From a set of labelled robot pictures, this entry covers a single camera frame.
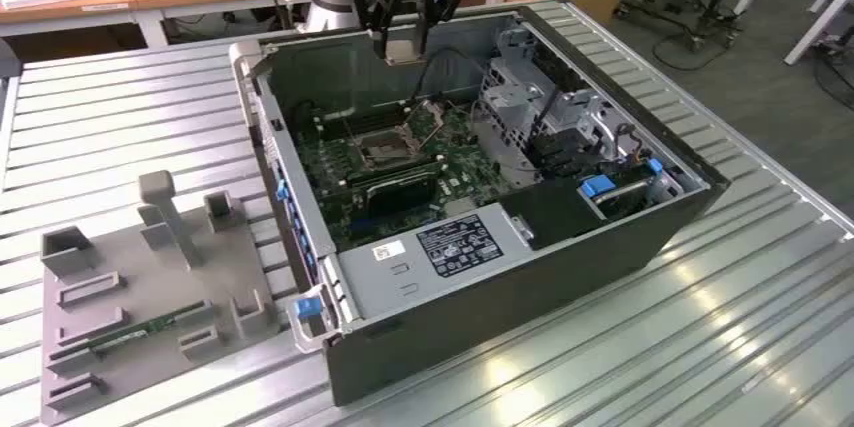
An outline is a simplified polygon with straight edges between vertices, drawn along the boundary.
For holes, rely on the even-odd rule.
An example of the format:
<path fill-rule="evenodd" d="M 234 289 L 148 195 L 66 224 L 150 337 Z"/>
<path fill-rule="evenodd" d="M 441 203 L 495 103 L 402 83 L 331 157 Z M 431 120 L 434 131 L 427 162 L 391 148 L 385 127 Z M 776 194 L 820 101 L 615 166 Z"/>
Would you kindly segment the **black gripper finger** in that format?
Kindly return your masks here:
<path fill-rule="evenodd" d="M 369 14 L 366 30 L 373 41 L 377 56 L 386 59 L 390 29 L 390 14 L 385 7 L 377 6 Z"/>
<path fill-rule="evenodd" d="M 418 20 L 414 34 L 414 52 L 423 55 L 426 52 L 427 37 L 431 28 L 430 5 L 425 0 L 417 2 Z"/>

